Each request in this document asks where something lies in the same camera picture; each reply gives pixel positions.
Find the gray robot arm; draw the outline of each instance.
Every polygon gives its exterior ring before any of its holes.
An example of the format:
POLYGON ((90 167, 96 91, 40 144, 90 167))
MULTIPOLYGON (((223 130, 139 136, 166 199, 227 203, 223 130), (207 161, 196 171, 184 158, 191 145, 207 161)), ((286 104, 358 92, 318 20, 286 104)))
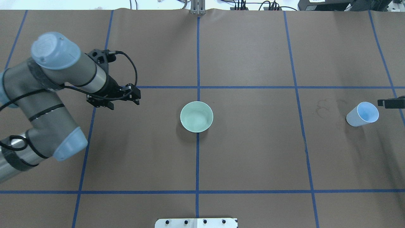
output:
POLYGON ((86 137, 57 90, 85 92, 95 107, 113 109, 113 100, 139 104, 141 94, 136 85, 123 88, 108 75, 108 62, 115 60, 116 53, 106 52, 95 49, 87 55, 62 34, 48 32, 32 45, 31 58, 0 73, 0 103, 33 93, 10 105, 21 108, 33 127, 1 140, 0 183, 51 156, 63 161, 87 146, 86 137), (65 82, 75 87, 65 86, 65 82))

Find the light green bowl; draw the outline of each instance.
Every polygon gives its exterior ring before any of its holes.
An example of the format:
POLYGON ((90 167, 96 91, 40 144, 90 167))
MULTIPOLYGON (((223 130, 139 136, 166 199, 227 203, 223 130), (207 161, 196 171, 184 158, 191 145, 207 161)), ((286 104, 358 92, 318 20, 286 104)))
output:
POLYGON ((180 121, 184 128, 191 132, 203 132, 211 126, 214 113, 204 102, 193 101, 186 104, 180 113, 180 121))

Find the cup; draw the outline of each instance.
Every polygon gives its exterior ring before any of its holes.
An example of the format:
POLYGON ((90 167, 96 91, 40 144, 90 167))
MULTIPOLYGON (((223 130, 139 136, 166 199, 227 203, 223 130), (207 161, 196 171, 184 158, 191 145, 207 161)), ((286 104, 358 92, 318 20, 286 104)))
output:
POLYGON ((188 131, 199 133, 207 130, 214 120, 212 109, 204 102, 186 104, 180 113, 180 121, 188 131))
POLYGON ((373 123, 378 120, 378 109, 370 102, 361 102, 346 116, 346 121, 353 127, 373 123))

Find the blue grid line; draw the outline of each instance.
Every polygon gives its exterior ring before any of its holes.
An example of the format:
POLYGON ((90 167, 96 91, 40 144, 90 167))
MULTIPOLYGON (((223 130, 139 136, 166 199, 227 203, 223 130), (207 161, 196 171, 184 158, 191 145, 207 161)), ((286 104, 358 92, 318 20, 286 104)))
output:
MULTIPOLYGON (((107 49, 107 47, 108 47, 108 40, 110 38, 111 24, 113 22, 113 15, 114 15, 114 10, 111 10, 110 21, 109 21, 109 24, 108 24, 107 37, 106 37, 106 40, 105 40, 104 49, 107 49)), ((93 132, 93 125, 94 125, 95 116, 96 116, 96 107, 93 108, 92 120, 90 122, 89 135, 88 135, 88 138, 87 138, 88 144, 87 144, 87 147, 86 147, 86 152, 84 154, 83 167, 82 167, 82 170, 81 170, 80 183, 79 183, 79 192, 77 193, 75 213, 73 214, 72 228, 75 228, 75 226, 76 226, 77 212, 79 211, 79 204, 80 204, 80 197, 81 197, 81 192, 82 192, 82 187, 83 187, 84 173, 86 171, 87 156, 89 154, 90 141, 91 141, 91 138, 92 138, 92 132, 93 132)))
MULTIPOLYGON (((197 101, 200 101, 200 17, 197 17, 197 101)), ((200 133, 196 136, 196 218, 200 217, 200 133)))
MULTIPOLYGON (((391 75, 390 75, 390 72, 389 72, 389 70, 388 70, 387 63, 385 62, 385 58, 384 58, 384 55, 383 55, 382 50, 381 50, 381 46, 380 46, 379 41, 378 41, 377 32, 375 31, 374 21, 373 21, 373 17, 371 16, 371 11, 370 11, 370 10, 369 10, 369 17, 370 17, 371 27, 373 28, 373 33, 374 33, 375 42, 377 43, 378 51, 379 51, 379 53, 380 53, 380 56, 381 56, 381 59, 382 59, 382 63, 384 64, 385 72, 387 73, 388 80, 390 81, 392 93, 394 94, 394 97, 397 98, 397 95, 396 95, 396 92, 395 92, 394 83, 392 82, 391 75)), ((402 123, 403 123, 404 126, 405 126, 405 118, 404 118, 404 115, 403 115, 401 109, 399 109, 399 114, 401 115, 402 123)))
POLYGON ((312 173, 311 173, 311 165, 309 163, 309 154, 308 154, 308 146, 307 146, 307 139, 305 137, 305 129, 304 129, 304 122, 303 122, 303 116, 301 112, 301 103, 300 103, 300 97, 298 94, 298 86, 297 86, 297 79, 295 76, 295 67, 294 67, 294 60, 292 58, 292 50, 291 50, 291 42, 290 42, 290 34, 288 32, 288 23, 287 23, 287 15, 286 12, 283 11, 284 14, 284 23, 286 25, 286 35, 287 35, 287 43, 288 43, 288 51, 290 53, 290 62, 291 62, 291 70, 292 70, 292 77, 294 79, 294 86, 295 86, 295 95, 297 98, 297 105, 298 105, 298 113, 300 116, 300 123, 301 123, 301 133, 304 139, 304 145, 305 145, 305 155, 307 157, 307 169, 308 169, 308 178, 309 178, 309 185, 311 187, 311 196, 312 196, 312 205, 313 205, 313 213, 315 216, 315 225, 316 228, 319 228, 319 220, 318 220, 318 210, 316 207, 316 200, 315 200, 315 193, 313 191, 313 182, 312 182, 312 173))
POLYGON ((17 35, 15 36, 14 43, 13 43, 13 46, 11 47, 9 58, 7 59, 6 66, 4 67, 4 70, 6 70, 7 67, 9 66, 11 56, 13 56, 14 48, 17 45, 17 41, 18 41, 18 38, 20 37, 21 30, 23 29, 23 25, 24 25, 25 19, 27 17, 27 14, 28 14, 28 10, 26 10, 25 13, 24 13, 23 19, 22 19, 21 24, 20 24, 20 28, 18 29, 17 35))
MULTIPOLYGON (((137 86, 142 89, 295 89, 295 86, 137 86)), ((297 86, 299 89, 392 89, 391 86, 297 86)), ((405 86, 394 86, 405 89, 405 86)))
MULTIPOLYGON (((79 191, 57 190, 0 190, 0 194, 78 194, 79 191)), ((81 191, 83 194, 195 194, 194 190, 150 190, 150 191, 81 191)), ((387 193, 404 192, 405 189, 318 189, 318 190, 199 190, 199 194, 311 194, 311 193, 387 193)))

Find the light blue joint cap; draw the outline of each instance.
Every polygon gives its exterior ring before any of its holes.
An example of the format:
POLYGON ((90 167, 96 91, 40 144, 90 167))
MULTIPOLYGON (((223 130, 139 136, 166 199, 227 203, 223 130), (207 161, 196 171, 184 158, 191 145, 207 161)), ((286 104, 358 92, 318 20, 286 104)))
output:
POLYGON ((81 55, 80 48, 58 32, 47 32, 31 46, 35 62, 50 70, 62 70, 75 64, 81 55))
MULTIPOLYGON (((3 85, 3 77, 4 77, 4 72, 0 73, 0 103, 5 104, 10 101, 9 97, 6 94, 6 91, 4 90, 4 85, 3 85)), ((10 104, 10 108, 18 108, 17 105, 15 104, 10 104)))
POLYGON ((77 127, 58 146, 53 153, 53 157, 58 161, 64 161, 86 148, 86 146, 87 139, 80 127, 77 127))

